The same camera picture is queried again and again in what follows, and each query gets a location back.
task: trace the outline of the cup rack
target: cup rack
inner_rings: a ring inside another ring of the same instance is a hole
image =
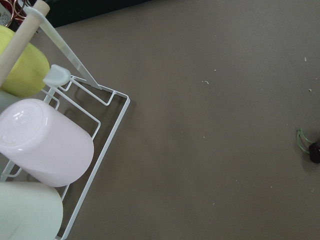
[[[115,96],[120,96],[121,98],[125,99],[125,102],[119,112],[119,114],[116,117],[116,120],[111,127],[111,131],[109,134],[105,136],[105,142],[102,144],[103,147],[100,152],[98,152],[98,158],[89,173],[89,177],[86,180],[85,186],[81,192],[81,195],[75,205],[75,208],[73,209],[71,217],[67,221],[67,225],[65,227],[65,230],[63,231],[63,234],[61,236],[56,236],[55,240],[65,240],[67,239],[70,230],[75,222],[75,219],[77,217],[77,214],[83,204],[83,201],[87,195],[87,192],[93,182],[93,179],[98,171],[98,168],[107,152],[107,149],[117,131],[117,128],[129,106],[130,98],[128,95],[121,93],[119,91],[116,91],[114,89],[108,88],[106,86],[100,85],[96,82],[96,80],[92,77],[92,75],[89,73],[89,71],[85,68],[85,66],[81,63],[81,61],[78,59],[78,57],[74,54],[74,52],[70,49],[70,47],[67,45],[67,43],[63,40],[63,38],[58,34],[58,32],[53,28],[53,26],[48,22],[48,20],[44,17],[44,15],[39,12],[37,9],[32,7],[26,8],[26,13],[28,15],[36,16],[37,18],[41,19],[40,28],[43,30],[43,32],[52,40],[52,42],[59,48],[59,50],[66,56],[66,58],[73,64],[73,66],[78,70],[78,72],[84,77],[80,78],[74,75],[71,75],[70,79],[66,84],[63,86],[61,85],[55,85],[54,83],[46,83],[46,85],[49,87],[49,90],[42,90],[42,92],[45,93],[44,102],[47,104],[52,103],[52,101],[55,101],[55,109],[58,110],[60,106],[60,100],[59,98],[62,97],[65,99],[69,104],[76,107],[78,110],[83,112],[85,115],[87,115],[92,121],[94,121],[97,124],[97,127],[92,134],[92,140],[95,139],[97,133],[101,131],[101,121],[97,119],[95,116],[93,116],[89,111],[87,111],[84,107],[82,107],[80,104],[75,102],[73,99],[71,99],[67,93],[70,90],[71,86],[75,86],[76,88],[81,89],[86,94],[90,95],[92,97],[92,100],[97,100],[103,108],[108,108],[110,104],[113,103]],[[98,97],[96,94],[94,94],[92,91],[90,91],[85,85],[89,85],[91,87],[94,87],[100,91],[106,91],[109,93],[109,98],[107,101],[102,100],[100,97]],[[0,182],[7,181],[8,178],[15,178],[17,177],[21,172],[22,169],[19,168],[18,171],[14,174],[12,174],[12,170],[15,167],[15,164],[12,161],[8,161],[7,165],[5,166],[4,170],[1,173],[0,176]],[[61,194],[61,199],[64,200],[65,196],[68,192],[70,185],[67,185],[64,188],[63,193]]]

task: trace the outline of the gray surface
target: gray surface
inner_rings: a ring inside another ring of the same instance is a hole
[[[132,99],[68,239],[319,239],[320,169],[295,143],[320,136],[319,10],[153,0],[58,28]]]

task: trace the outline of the green string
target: green string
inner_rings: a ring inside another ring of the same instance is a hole
[[[304,152],[305,154],[310,154],[310,152],[308,150],[305,150],[304,147],[301,145],[301,138],[304,139],[306,142],[308,142],[309,144],[312,144],[313,142],[310,141],[304,134],[304,131],[302,130],[302,128],[299,128],[296,131],[296,142],[299,146],[299,148],[301,149],[302,152]]]

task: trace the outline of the wire rack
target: wire rack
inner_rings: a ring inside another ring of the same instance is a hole
[[[130,98],[128,95],[121,93],[119,91],[116,91],[114,89],[108,88],[106,86],[100,85],[96,82],[96,80],[92,77],[92,75],[89,73],[89,71],[85,68],[85,66],[81,63],[81,61],[78,59],[78,57],[74,54],[74,52],[70,49],[70,47],[67,45],[67,43],[63,40],[63,38],[58,34],[58,32],[52,27],[52,25],[48,22],[48,20],[36,9],[32,7],[25,8],[25,11],[27,14],[33,14],[40,18],[42,20],[42,24],[40,25],[41,29],[44,31],[44,33],[53,41],[53,43],[59,48],[59,50],[66,56],[66,58],[73,64],[73,66],[78,70],[78,72],[83,76],[77,77],[74,75],[70,76],[70,79],[68,79],[67,83],[64,85],[55,85],[54,82],[52,83],[46,83],[48,86],[48,90],[42,90],[43,93],[45,93],[45,98],[43,101],[47,104],[54,104],[55,109],[58,110],[60,106],[60,97],[66,100],[69,104],[76,107],[78,110],[80,110],[82,113],[87,115],[91,121],[95,122],[96,128],[94,130],[94,133],[91,135],[92,139],[94,140],[96,135],[99,131],[101,131],[101,121],[93,116],[88,109],[85,109],[82,107],[79,103],[74,101],[72,98],[68,96],[68,92],[71,89],[71,86],[79,88],[79,90],[83,91],[85,94],[88,94],[92,100],[96,100],[99,102],[100,106],[104,109],[107,109],[114,101],[115,96],[120,96],[123,98],[124,104],[122,105],[121,110],[119,111],[115,122],[113,123],[111,127],[111,131],[105,134],[104,142],[100,142],[100,144],[103,144],[103,147],[101,151],[98,153],[95,153],[98,155],[97,160],[93,166],[92,169],[90,169],[89,177],[86,180],[85,186],[80,194],[80,197],[78,198],[78,201],[75,205],[75,208],[72,210],[71,217],[67,220],[67,225],[60,235],[57,235],[55,237],[55,240],[65,240],[67,239],[70,230],[75,222],[75,219],[77,217],[77,214],[83,204],[83,201],[87,195],[87,192],[93,182],[93,179],[98,171],[98,168],[107,152],[107,149],[117,131],[117,128],[129,106]],[[100,91],[108,92],[108,99],[103,100],[102,98],[98,97],[96,94],[94,94],[91,90],[88,89],[86,86],[91,86],[93,88],[96,88]],[[0,176],[0,182],[7,181],[8,178],[15,178],[17,177],[23,169],[18,168],[16,173],[12,173],[13,168],[15,167],[15,164],[12,161],[8,161],[7,165],[5,166],[4,170],[1,173]],[[63,193],[61,194],[61,199],[64,200],[66,197],[66,194],[68,192],[70,185],[67,185]]]

